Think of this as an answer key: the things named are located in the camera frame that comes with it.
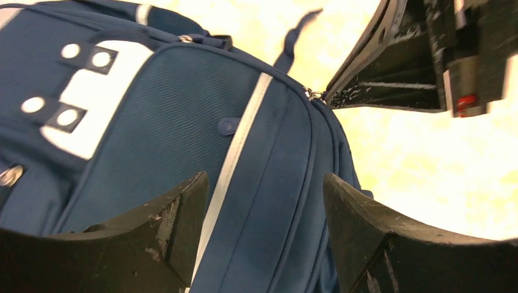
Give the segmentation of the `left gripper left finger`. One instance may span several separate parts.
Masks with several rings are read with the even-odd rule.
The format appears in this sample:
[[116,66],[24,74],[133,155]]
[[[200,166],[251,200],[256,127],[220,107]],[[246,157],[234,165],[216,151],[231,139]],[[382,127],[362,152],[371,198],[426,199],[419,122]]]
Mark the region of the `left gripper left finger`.
[[81,233],[1,230],[2,292],[184,292],[191,285],[208,176]]

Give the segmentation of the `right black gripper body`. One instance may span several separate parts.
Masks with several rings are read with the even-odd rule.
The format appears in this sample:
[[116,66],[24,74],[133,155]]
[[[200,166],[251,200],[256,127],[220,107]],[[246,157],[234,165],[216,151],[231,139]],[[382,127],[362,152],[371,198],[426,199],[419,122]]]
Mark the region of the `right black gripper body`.
[[452,117],[489,113],[517,54],[517,1],[424,1],[437,92]]

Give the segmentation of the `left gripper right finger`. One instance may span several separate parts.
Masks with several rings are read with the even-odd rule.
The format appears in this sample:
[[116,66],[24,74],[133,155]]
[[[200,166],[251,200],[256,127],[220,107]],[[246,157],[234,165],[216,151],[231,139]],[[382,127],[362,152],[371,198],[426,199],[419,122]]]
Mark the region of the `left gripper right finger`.
[[324,205],[342,292],[516,292],[517,240],[436,228],[325,176]]

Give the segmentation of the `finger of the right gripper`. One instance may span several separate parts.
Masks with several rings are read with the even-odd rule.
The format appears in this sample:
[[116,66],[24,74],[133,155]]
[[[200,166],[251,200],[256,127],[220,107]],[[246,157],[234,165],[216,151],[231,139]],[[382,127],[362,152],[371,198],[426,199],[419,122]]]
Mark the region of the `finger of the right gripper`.
[[330,80],[333,109],[446,109],[432,56],[424,1],[380,1],[349,56]]

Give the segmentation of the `navy blue student backpack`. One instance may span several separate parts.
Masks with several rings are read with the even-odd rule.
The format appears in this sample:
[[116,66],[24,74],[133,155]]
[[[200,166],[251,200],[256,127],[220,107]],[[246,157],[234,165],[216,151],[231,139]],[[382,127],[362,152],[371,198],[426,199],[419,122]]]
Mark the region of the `navy blue student backpack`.
[[359,186],[335,114],[288,76],[306,14],[268,65],[169,10],[1,6],[1,230],[81,233],[208,176],[184,292],[338,292],[323,184]]

